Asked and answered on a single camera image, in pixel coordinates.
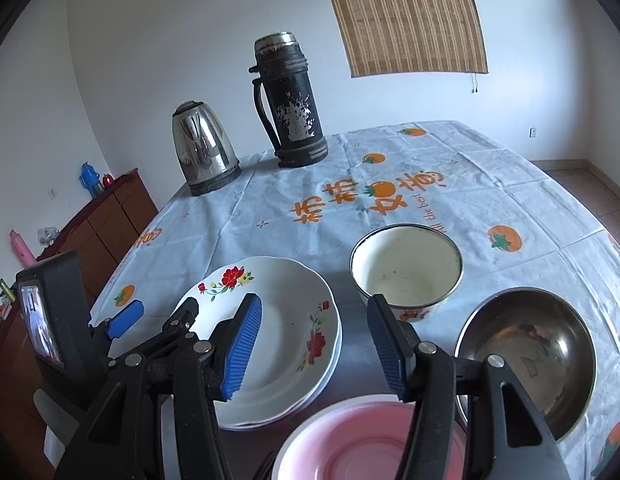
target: white plate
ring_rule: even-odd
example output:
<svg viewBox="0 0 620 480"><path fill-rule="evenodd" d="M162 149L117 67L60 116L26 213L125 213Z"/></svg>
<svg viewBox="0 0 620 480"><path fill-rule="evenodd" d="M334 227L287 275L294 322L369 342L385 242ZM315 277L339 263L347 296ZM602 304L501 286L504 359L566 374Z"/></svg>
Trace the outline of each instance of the white plate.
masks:
<svg viewBox="0 0 620 480"><path fill-rule="evenodd" d="M267 422L268 424L272 422L277 422L278 420L281 420L282 418L285 418L286 416L294 415L295 413L300 412L301 410L305 409L310 404L312 404L312 402L319 396L319 394L328 385L328 383L330 382L330 379L332 378L332 375L334 374L334 371L336 370L337 363L339 361L339 356L341 355L341 343L343 339L341 332L342 331L341 331L341 323L340 323L339 333L337 334L337 346L334 349L334 356L332 358L332 362L330 362L328 373L322 379L321 383L315 388L313 392L311 392L308 396L306 396L305 399L300 400L299 403L293 406L292 408L290 408L288 412L283 413L282 415L279 415L276 418L273 418L272 420L269 420ZM251 430L260 428L261 426L263 426L263 424L258 424L254 426L250 424L244 424L242 426L233 426L231 429L233 431L251 431Z"/></svg>
<svg viewBox="0 0 620 480"><path fill-rule="evenodd" d="M190 330L207 339L219 321L234 316L248 292L261 298L263 317L241 388L228 402L215 403L219 426L229 430L269 424L311 395L329 372L340 331L328 284L287 258L255 256L223 266L196 283L177 307L187 298L197 300L199 315Z"/></svg>

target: camera screen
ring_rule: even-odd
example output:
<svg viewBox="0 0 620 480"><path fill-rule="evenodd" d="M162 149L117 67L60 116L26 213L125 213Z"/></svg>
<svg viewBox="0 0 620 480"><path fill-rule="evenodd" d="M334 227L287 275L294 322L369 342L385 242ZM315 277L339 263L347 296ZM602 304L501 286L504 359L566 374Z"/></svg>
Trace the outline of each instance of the camera screen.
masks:
<svg viewBox="0 0 620 480"><path fill-rule="evenodd" d="M64 364L48 323L40 286L36 283L21 285L20 295L32 346L43 358L63 368Z"/></svg>

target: kettle base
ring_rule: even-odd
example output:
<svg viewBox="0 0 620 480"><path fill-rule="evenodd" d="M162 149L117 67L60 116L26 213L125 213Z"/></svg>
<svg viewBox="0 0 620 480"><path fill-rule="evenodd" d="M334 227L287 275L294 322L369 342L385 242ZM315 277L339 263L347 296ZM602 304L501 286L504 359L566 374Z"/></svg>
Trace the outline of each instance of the kettle base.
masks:
<svg viewBox="0 0 620 480"><path fill-rule="evenodd" d="M209 193L210 191L221 189L226 184L230 184L230 182L236 179L240 174L241 168L237 165L230 171L225 171L222 174L204 180L203 182L197 182L196 184L188 183L188 186L190 187L192 196L199 196Z"/></svg>
<svg viewBox="0 0 620 480"><path fill-rule="evenodd" d="M279 157L280 168L310 166L328 156L328 142L322 137L317 142L300 148L279 148L275 155Z"/></svg>

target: floor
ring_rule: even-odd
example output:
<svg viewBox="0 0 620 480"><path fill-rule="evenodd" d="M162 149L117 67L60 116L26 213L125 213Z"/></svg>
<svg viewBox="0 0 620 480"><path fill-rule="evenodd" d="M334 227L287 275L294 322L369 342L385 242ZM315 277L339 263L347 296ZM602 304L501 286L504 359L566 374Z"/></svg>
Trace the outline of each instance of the floor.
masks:
<svg viewBox="0 0 620 480"><path fill-rule="evenodd" d="M620 200L588 170L546 171L599 219L620 244Z"/></svg>

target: pink plastic bowl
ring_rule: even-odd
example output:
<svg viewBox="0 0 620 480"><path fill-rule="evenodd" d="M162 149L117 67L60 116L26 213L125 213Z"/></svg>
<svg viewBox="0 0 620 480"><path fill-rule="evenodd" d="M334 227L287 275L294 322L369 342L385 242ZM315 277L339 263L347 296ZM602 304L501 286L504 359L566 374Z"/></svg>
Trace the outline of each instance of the pink plastic bowl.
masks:
<svg viewBox="0 0 620 480"><path fill-rule="evenodd" d="M272 480L393 480L412 420L394 395L355 397L306 420L285 441ZM466 434L455 423L446 480L462 477Z"/></svg>

